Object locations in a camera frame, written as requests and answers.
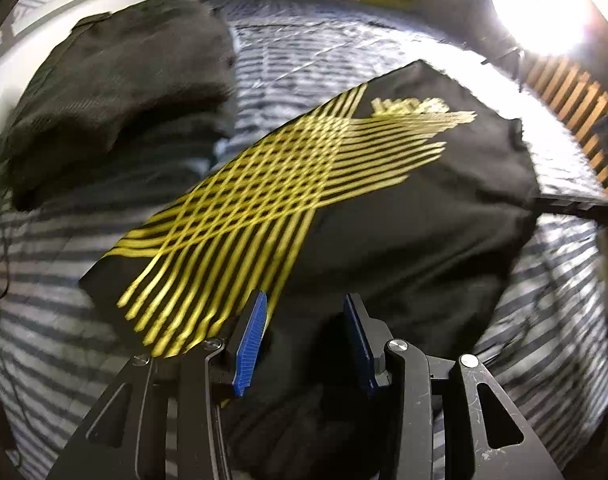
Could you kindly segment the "dark grey folded garment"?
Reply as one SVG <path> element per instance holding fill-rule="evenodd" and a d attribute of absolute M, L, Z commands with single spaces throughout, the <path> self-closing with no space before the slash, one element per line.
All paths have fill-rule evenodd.
<path fill-rule="evenodd" d="M 31 211 L 165 151 L 207 157 L 234 133 L 226 18 L 146 0 L 80 20 L 38 67 L 0 135 L 0 187 Z"/>

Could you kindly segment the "wooden slatted bed frame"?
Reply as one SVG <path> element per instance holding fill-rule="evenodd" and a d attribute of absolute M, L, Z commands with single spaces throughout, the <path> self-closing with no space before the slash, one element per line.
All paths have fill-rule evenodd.
<path fill-rule="evenodd" d="M 523 81 L 572 133 L 608 196 L 608 163 L 596 123 L 608 115 L 608 92 L 568 56 L 524 56 Z"/>

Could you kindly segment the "black shirt with yellow stripes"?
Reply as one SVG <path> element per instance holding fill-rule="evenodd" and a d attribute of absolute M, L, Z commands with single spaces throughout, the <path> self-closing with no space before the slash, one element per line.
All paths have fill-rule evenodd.
<path fill-rule="evenodd" d="M 129 231 L 82 278 L 123 334 L 171 358 L 268 299 L 251 388 L 223 410 L 234 463 L 299 477 L 380 431 L 343 299 L 438 358 L 469 352 L 532 236 L 522 124 L 415 62 L 288 122 Z"/>

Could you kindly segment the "blue white striped bedspread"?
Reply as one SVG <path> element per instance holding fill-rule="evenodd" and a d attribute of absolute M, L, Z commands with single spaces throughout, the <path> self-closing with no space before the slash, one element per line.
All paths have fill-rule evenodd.
<path fill-rule="evenodd" d="M 234 133 L 207 157 L 129 162 L 31 211 L 4 190 L 0 206 L 0 415 L 27 479 L 49 476 L 91 406 L 132 356 L 153 354 L 120 332 L 83 291 L 87 272 L 129 231 L 173 205 L 247 148 L 342 92 L 415 62 L 522 124 L 539 193 L 596 196 L 599 183 L 570 132 L 535 98 L 411 16 L 333 0 L 208 0 L 231 27 L 237 61 Z M 534 214 L 490 323 L 471 351 L 520 409 L 559 467 L 599 430 L 608 410 L 608 325 L 598 230 Z M 326 460 L 303 476 L 370 479 L 386 426 L 365 456 Z"/>

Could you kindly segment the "black tripod of light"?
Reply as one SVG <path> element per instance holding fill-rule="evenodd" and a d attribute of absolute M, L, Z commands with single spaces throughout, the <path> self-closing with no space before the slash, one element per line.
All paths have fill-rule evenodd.
<path fill-rule="evenodd" d="M 511 47 L 510 49 L 505 50 L 499 55 L 490 56 L 490 58 L 484 58 L 482 62 L 480 62 L 480 64 L 482 64 L 482 66 L 494 65 L 499 67 L 503 62 L 508 61 L 509 58 L 512 58 L 513 60 L 511 79 L 517 84 L 518 92 L 522 93 L 524 89 L 522 68 L 526 58 L 526 51 L 522 47 Z"/>

